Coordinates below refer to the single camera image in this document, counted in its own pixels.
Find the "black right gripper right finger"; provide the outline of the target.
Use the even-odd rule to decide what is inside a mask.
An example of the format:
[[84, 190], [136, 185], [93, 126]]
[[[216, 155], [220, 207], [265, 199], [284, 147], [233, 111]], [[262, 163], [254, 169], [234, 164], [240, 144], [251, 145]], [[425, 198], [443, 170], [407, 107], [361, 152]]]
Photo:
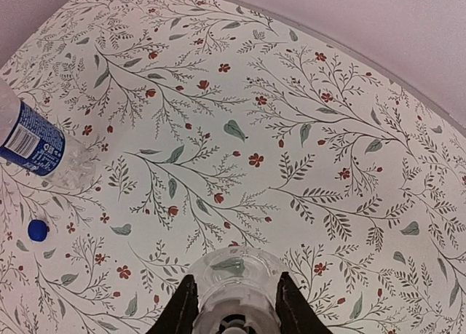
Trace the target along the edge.
[[281, 273], [277, 283], [275, 312], [280, 319], [281, 334], [332, 334], [287, 271]]

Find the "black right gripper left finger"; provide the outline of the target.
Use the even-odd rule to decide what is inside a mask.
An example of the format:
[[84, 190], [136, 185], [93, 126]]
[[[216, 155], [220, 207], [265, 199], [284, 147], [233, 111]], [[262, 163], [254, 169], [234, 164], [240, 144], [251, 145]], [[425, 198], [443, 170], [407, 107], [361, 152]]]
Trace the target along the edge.
[[197, 283], [187, 274], [146, 334], [192, 334], [199, 315]]

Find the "small clear plastic bottle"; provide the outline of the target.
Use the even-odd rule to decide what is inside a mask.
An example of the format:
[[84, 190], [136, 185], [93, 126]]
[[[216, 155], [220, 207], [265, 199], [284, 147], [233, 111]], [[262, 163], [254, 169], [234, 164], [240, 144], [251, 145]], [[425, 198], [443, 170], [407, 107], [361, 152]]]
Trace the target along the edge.
[[252, 247], [225, 247], [202, 256], [189, 269], [199, 301], [193, 332], [279, 333], [277, 284], [288, 270], [278, 257]]

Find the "blue bottle cap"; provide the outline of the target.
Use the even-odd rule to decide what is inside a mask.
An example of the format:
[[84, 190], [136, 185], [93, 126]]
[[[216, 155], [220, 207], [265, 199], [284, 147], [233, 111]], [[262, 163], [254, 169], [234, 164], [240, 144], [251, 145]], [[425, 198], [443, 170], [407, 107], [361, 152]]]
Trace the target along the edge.
[[28, 237], [34, 242], [43, 242], [48, 232], [48, 225], [43, 220], [34, 219], [28, 224]]

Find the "Pepsi bottle with blue label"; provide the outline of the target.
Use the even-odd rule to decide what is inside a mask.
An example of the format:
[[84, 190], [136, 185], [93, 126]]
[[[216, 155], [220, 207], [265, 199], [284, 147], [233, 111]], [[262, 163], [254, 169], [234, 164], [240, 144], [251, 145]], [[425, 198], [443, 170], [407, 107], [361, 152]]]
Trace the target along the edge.
[[67, 190], [87, 185], [95, 163], [86, 146], [24, 103], [1, 81], [1, 158]]

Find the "floral patterned table mat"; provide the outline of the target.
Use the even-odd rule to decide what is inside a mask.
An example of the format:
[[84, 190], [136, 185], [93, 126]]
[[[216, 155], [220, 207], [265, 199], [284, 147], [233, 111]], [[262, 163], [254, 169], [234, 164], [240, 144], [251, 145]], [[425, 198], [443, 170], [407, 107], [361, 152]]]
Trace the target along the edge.
[[239, 246], [335, 333], [465, 331], [465, 138], [370, 65], [224, 0], [70, 0], [1, 77], [98, 166], [1, 162], [3, 333], [143, 333]]

